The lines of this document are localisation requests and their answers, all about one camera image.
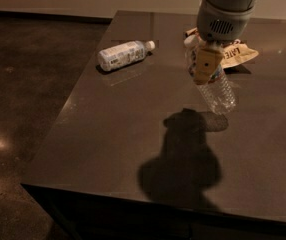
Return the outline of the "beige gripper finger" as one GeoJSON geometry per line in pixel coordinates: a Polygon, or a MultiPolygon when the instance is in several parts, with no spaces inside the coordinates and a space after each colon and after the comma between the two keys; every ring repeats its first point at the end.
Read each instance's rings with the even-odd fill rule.
{"type": "Polygon", "coordinates": [[[223,57],[223,49],[216,42],[205,42],[199,46],[196,49],[194,82],[197,85],[206,84],[220,65],[223,57]]]}

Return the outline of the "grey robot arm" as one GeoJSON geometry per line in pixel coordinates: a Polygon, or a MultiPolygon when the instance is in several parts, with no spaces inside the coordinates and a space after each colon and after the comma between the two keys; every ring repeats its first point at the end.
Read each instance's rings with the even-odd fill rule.
{"type": "Polygon", "coordinates": [[[223,59],[223,44],[243,33],[257,0],[202,0],[197,30],[203,44],[196,51],[194,82],[206,84],[223,59]]]}

